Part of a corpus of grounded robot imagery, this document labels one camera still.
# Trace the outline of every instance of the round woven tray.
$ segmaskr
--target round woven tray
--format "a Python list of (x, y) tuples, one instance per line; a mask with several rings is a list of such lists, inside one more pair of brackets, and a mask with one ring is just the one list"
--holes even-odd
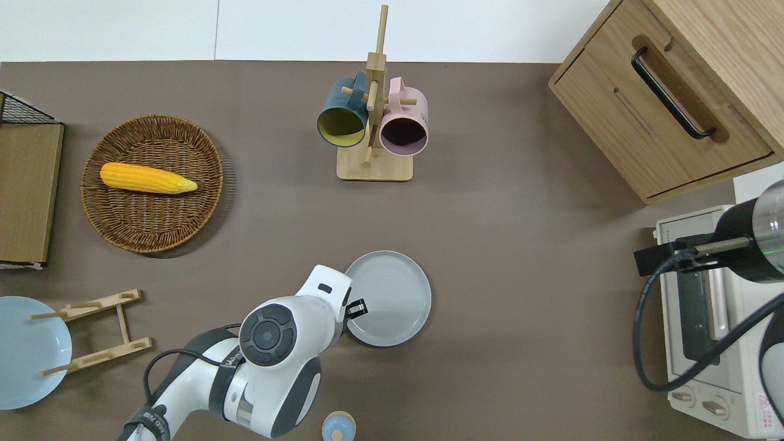
[[(162, 195), (111, 188), (100, 179), (107, 162), (174, 172), (198, 189)], [(93, 149), (82, 175), (90, 224), (112, 245), (136, 253), (170, 250), (192, 238), (215, 213), (222, 190), (215, 144), (194, 123), (170, 115), (146, 115), (115, 127)]]

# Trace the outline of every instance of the warning label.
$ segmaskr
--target warning label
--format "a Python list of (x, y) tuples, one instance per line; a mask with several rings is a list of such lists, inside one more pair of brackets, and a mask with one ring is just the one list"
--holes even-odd
[(773, 409), (771, 408), (771, 402), (768, 400), (767, 396), (758, 393), (757, 427), (760, 429), (760, 432), (772, 432), (774, 420), (775, 415), (773, 414)]

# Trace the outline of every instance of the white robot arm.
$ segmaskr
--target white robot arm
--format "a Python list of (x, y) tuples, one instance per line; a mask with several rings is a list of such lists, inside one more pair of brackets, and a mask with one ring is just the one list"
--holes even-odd
[(177, 358), (118, 440), (168, 441), (194, 410), (269, 438), (295, 428), (318, 389), (318, 354), (338, 340), (347, 316), (367, 312), (360, 302), (347, 314), (350, 284), (343, 273), (317, 265), (295, 295), (248, 314), (239, 337), (219, 328), (193, 339), (185, 349), (200, 357)]

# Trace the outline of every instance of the wooden base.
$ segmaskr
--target wooden base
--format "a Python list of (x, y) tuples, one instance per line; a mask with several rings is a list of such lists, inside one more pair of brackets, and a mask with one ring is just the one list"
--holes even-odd
[(381, 147), (374, 147), (368, 164), (369, 128), (361, 143), (347, 148), (338, 148), (337, 175), (342, 180), (381, 180), (405, 182), (414, 176), (414, 158), (392, 155)]
[(130, 341), (128, 325), (125, 323), (125, 313), (122, 311), (122, 305), (131, 301), (137, 301), (140, 298), (142, 298), (142, 295), (139, 290), (130, 290), (125, 291), (124, 293), (101, 297), (100, 299), (81, 304), (69, 304), (65, 308), (62, 308), (56, 312), (31, 315), (28, 317), (29, 320), (60, 317), (63, 321), (70, 322), (71, 320), (80, 319), (86, 315), (91, 315), (95, 314), (96, 312), (106, 311), (107, 309), (114, 308), (117, 310), (117, 316), (120, 321), (120, 332), (122, 333), (123, 344), (72, 359), (68, 364), (43, 370), (41, 373), (39, 373), (39, 375), (43, 377), (45, 375), (54, 374), (55, 372), (60, 372), (61, 370), (66, 370), (67, 373), (70, 373), (74, 372), (75, 370), (84, 369), (86, 367), (94, 366), (98, 363), (103, 363), (118, 357), (122, 357), (123, 355), (132, 354), (134, 352), (141, 351), (142, 349), (152, 348), (152, 339), (149, 337)]

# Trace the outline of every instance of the corn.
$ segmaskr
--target corn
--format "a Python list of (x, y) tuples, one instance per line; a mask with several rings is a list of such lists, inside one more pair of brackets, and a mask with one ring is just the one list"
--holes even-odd
[(109, 187), (168, 195), (193, 191), (198, 187), (195, 182), (179, 174), (123, 162), (103, 164), (100, 178)]

